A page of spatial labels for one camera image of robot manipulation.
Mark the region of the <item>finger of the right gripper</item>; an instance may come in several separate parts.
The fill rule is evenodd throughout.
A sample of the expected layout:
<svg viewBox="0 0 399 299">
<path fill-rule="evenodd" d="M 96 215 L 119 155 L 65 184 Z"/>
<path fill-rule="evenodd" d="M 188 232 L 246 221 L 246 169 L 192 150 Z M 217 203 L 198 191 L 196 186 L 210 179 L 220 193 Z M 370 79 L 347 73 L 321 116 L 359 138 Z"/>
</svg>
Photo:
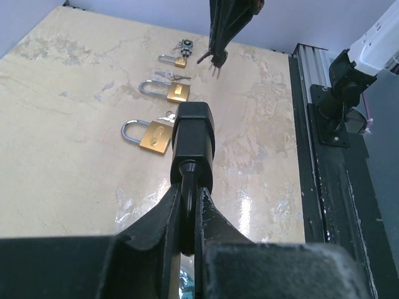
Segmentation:
<svg viewBox="0 0 399 299">
<path fill-rule="evenodd" d="M 260 13 L 264 0 L 212 0 L 209 46 L 215 54 L 226 50 L 231 40 Z"/>
</svg>

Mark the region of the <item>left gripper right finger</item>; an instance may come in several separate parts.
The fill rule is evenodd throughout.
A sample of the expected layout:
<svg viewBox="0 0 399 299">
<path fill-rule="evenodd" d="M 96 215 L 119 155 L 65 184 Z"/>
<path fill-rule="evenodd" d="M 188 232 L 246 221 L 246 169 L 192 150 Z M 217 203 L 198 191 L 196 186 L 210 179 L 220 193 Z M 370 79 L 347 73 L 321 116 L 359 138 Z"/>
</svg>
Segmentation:
<svg viewBox="0 0 399 299">
<path fill-rule="evenodd" d="M 325 243 L 255 243 L 198 191 L 195 225 L 196 298 L 370 298 L 347 251 Z"/>
</svg>

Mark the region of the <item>small brass padlock right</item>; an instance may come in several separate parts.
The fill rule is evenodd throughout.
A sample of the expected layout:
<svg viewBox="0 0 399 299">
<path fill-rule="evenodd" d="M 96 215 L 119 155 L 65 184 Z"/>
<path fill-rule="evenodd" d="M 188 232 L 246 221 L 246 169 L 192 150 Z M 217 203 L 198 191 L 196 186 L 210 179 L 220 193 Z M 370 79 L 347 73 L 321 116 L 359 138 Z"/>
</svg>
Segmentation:
<svg viewBox="0 0 399 299">
<path fill-rule="evenodd" d="M 158 56 L 158 61 L 164 64 L 172 65 L 184 69 L 187 65 L 187 58 L 172 57 L 169 55 L 161 54 Z"/>
</svg>

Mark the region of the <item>blue zigzag sponge pack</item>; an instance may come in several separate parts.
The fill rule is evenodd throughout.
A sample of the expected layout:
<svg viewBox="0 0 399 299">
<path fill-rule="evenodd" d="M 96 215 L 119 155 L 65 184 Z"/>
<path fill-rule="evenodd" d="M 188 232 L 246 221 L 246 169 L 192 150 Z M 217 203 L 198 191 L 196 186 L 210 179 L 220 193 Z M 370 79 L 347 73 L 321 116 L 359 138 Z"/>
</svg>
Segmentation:
<svg viewBox="0 0 399 299">
<path fill-rule="evenodd" d="M 195 270 L 194 256 L 181 256 L 179 298 L 194 299 L 195 297 Z"/>
</svg>

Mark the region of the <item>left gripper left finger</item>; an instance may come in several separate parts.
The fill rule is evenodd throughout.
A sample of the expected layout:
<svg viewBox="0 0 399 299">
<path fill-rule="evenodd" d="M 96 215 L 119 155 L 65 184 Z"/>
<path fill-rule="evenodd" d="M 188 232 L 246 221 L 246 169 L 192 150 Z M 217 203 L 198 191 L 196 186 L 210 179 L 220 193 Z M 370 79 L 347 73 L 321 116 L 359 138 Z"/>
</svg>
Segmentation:
<svg viewBox="0 0 399 299">
<path fill-rule="evenodd" d="M 2 298 L 177 298 L 181 186 L 115 235 L 1 240 Z"/>
</svg>

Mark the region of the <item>black handled key bunch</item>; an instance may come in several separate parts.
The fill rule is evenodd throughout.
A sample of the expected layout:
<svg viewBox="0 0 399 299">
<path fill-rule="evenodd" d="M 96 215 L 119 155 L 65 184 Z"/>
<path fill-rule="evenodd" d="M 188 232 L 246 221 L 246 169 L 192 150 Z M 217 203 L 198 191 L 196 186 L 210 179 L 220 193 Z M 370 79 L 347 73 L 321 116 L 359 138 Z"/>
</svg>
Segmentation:
<svg viewBox="0 0 399 299">
<path fill-rule="evenodd" d="M 211 65 L 210 69 L 213 69 L 212 76 L 216 75 L 216 79 L 219 79 L 221 68 L 226 62 L 228 58 L 228 52 L 226 50 L 223 50 L 222 53 L 220 54 L 215 54 L 211 50 L 208 50 L 205 54 L 203 54 L 197 61 L 197 64 L 200 64 L 205 58 L 211 56 Z"/>
</svg>

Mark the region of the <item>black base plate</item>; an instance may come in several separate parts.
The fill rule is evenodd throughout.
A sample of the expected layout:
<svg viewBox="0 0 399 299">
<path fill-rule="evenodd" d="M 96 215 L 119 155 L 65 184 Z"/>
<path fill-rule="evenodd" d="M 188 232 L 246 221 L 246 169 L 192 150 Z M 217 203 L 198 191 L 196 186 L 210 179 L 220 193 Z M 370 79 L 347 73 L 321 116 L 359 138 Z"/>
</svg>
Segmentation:
<svg viewBox="0 0 399 299">
<path fill-rule="evenodd" d="M 356 261 L 371 298 L 398 298 L 398 272 L 368 171 L 363 137 L 349 134 L 348 149 L 321 145 L 295 57 L 289 57 L 289 73 L 305 240 L 345 249 Z"/>
</svg>

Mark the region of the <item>aluminium rail frame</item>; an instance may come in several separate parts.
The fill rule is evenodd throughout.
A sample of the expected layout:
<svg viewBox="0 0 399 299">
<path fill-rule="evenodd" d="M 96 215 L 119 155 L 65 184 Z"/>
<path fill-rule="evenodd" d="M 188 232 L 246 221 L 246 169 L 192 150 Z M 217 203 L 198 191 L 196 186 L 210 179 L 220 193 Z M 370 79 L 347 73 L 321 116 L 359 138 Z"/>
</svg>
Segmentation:
<svg viewBox="0 0 399 299">
<path fill-rule="evenodd" d="M 331 86 L 329 79 L 329 51 L 309 45 L 297 44 L 294 56 L 298 59 L 304 99 L 307 103 L 312 103 L 310 87 L 313 84 L 323 87 Z"/>
</svg>

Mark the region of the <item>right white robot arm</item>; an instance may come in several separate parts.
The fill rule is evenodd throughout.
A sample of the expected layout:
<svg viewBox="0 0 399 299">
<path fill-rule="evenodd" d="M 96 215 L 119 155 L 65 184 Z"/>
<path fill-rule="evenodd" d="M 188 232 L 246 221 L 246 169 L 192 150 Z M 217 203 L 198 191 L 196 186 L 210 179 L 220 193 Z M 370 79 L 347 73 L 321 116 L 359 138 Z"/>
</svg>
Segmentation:
<svg viewBox="0 0 399 299">
<path fill-rule="evenodd" d="M 211 57 L 215 77 L 219 77 L 228 57 L 226 46 L 263 6 L 264 1 L 210 1 L 209 46 L 203 57 Z M 397 2 L 330 64 L 331 86 L 321 95 L 311 96 L 320 143 L 350 146 L 345 126 L 347 114 L 359 104 L 363 92 L 383 69 L 398 73 Z"/>
</svg>

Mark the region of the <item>silver keys beside large padlock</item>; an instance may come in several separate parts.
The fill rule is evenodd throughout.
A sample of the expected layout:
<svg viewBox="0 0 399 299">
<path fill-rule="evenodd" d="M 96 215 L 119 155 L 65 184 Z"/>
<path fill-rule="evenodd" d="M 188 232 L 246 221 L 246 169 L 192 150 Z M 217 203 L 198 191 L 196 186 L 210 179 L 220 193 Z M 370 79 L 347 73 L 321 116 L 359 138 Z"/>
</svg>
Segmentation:
<svg viewBox="0 0 399 299">
<path fill-rule="evenodd" d="M 172 111 L 167 111 L 165 116 L 160 116 L 157 117 L 157 120 L 162 120 L 162 121 L 167 121 L 170 123 L 174 123 L 175 122 L 175 117 L 176 115 L 172 112 Z"/>
</svg>

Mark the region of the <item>silver keys beside middle padlock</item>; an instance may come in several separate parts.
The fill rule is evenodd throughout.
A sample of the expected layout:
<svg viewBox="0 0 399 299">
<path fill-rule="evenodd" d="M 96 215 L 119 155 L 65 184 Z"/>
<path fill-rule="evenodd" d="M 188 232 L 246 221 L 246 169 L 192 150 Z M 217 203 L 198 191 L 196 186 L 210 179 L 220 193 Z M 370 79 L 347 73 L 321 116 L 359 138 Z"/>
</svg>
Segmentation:
<svg viewBox="0 0 399 299">
<path fill-rule="evenodd" d="M 166 70 L 166 71 L 155 71 L 156 75 L 160 75 L 162 77 L 167 78 L 168 80 L 171 81 L 177 81 L 177 80 L 191 80 L 191 77 L 187 77 L 187 76 L 183 76 L 183 75 L 178 75 L 173 73 L 170 70 Z"/>
</svg>

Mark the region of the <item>astronaut keychain with keys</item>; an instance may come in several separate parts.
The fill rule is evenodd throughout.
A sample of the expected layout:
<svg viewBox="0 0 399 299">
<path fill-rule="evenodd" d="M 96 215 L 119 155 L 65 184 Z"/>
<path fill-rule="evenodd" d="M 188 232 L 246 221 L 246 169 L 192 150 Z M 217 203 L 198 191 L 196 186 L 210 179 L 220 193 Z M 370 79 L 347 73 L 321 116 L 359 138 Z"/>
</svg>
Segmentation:
<svg viewBox="0 0 399 299">
<path fill-rule="evenodd" d="M 173 48 L 173 50 L 180 50 L 182 57 L 188 58 L 189 56 L 192 55 L 193 52 L 193 41 L 189 39 L 182 39 Z"/>
</svg>

